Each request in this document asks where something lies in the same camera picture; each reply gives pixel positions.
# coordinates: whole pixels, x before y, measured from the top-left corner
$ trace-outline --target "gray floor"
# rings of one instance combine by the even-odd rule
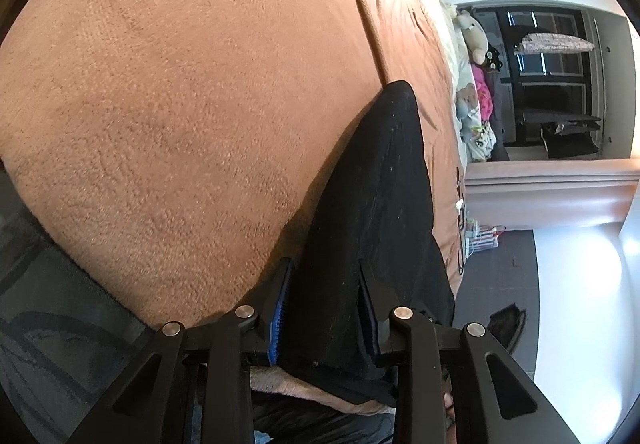
[[[533,378],[540,326],[540,288],[533,231],[504,233],[496,249],[469,257],[456,298],[453,325],[462,328],[472,321],[486,325],[491,314],[512,303],[527,311],[525,329],[513,357]]]

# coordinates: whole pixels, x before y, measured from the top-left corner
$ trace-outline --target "curtain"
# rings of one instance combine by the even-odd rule
[[[640,180],[640,159],[469,164],[467,215],[511,231],[624,221]]]

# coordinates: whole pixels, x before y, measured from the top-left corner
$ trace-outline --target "metal screw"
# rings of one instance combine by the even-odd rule
[[[466,331],[475,338],[481,338],[485,332],[484,327],[480,323],[469,323]]]
[[[251,305],[242,305],[236,309],[236,316],[241,319],[248,319],[255,314],[255,310]]]
[[[175,321],[171,321],[167,323],[164,327],[162,327],[162,334],[166,336],[176,336],[180,333],[180,323],[176,323]]]
[[[398,319],[411,319],[414,316],[414,311],[409,307],[398,307],[394,310],[394,316]]]

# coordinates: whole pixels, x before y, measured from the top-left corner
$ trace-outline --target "brown blanket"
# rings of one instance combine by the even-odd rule
[[[453,279],[450,76],[419,0],[30,0],[0,47],[0,157],[102,286],[188,326],[299,252],[358,117],[399,78]]]

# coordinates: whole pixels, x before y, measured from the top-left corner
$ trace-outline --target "hanging cloth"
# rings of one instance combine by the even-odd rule
[[[579,54],[591,52],[593,43],[582,38],[550,32],[527,34],[516,46],[516,54]]]

